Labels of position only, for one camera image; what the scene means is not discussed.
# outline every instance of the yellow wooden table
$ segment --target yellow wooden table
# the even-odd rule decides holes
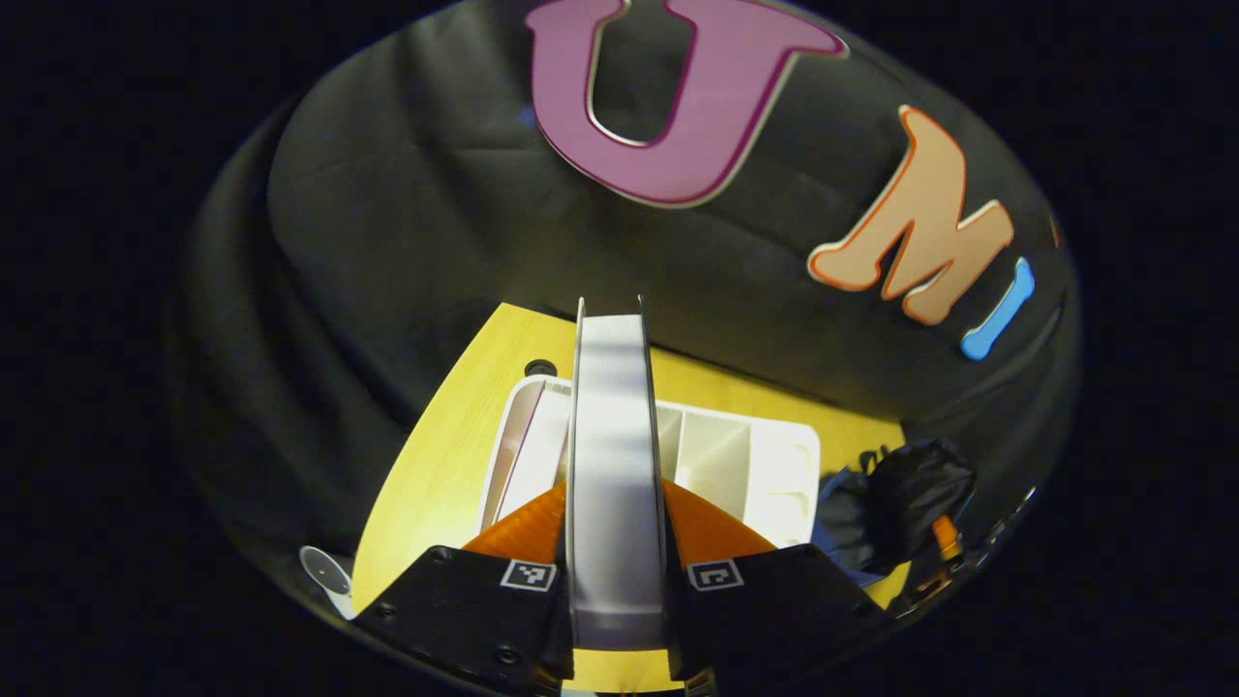
[[[571,379],[576,327],[503,303],[494,311],[409,436],[374,501],[353,567],[353,605],[362,612],[435,545],[463,547],[477,531],[486,472],[513,386],[534,359]],[[849,413],[693,359],[652,348],[654,396],[705,410],[813,427],[821,442],[821,474],[865,451],[903,446],[897,423]],[[907,565],[867,588],[883,608],[902,591]],[[595,692],[674,690],[667,651],[581,651],[565,688]]]

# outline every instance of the black plastic bag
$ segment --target black plastic bag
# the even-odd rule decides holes
[[[933,543],[930,526],[955,519],[976,483],[976,473],[948,443],[909,443],[873,468],[865,499],[865,530],[873,546],[870,573],[890,573]]]

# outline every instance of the pink letter u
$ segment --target pink letter u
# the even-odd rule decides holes
[[[670,121],[636,142],[593,116],[593,73],[603,27],[631,0],[556,0],[529,14],[538,125],[576,168],[613,191],[667,208],[722,191],[748,155],[799,52],[845,56],[835,35],[747,0],[665,0],[693,25]]]

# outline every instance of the screw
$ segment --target screw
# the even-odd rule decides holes
[[[499,646],[494,652],[494,660],[506,666],[514,666],[520,662],[520,652],[510,646]]]
[[[559,375],[559,371],[555,370],[555,364],[545,359],[534,359],[525,366],[525,378],[532,375],[549,375],[550,378],[555,378]]]

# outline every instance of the white box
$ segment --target white box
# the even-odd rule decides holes
[[[572,384],[530,376],[496,436],[478,532],[565,477]],[[805,425],[655,402],[663,478],[719,506],[776,547],[809,542],[820,442]]]

